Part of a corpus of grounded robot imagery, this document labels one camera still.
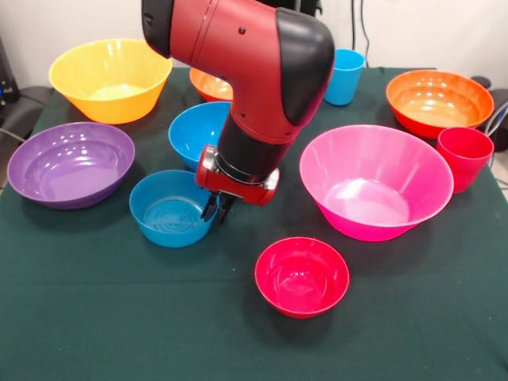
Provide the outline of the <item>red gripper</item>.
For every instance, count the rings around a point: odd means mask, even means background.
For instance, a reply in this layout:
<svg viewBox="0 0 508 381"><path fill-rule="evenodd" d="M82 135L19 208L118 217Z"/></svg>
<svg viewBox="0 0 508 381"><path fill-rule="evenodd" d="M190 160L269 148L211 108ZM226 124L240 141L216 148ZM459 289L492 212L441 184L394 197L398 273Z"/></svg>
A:
<svg viewBox="0 0 508 381"><path fill-rule="evenodd" d="M279 169L275 169L262 183L242 183L227 175L219 167L216 157L217 149L207 144L202 151L195 173L196 183L211 192L201 214L203 221L209 221L217 211L217 222L222 224L235 202L235 197L260 206L266 205L273 199L279 185ZM221 196L217 210L218 193L227 195Z"/></svg>

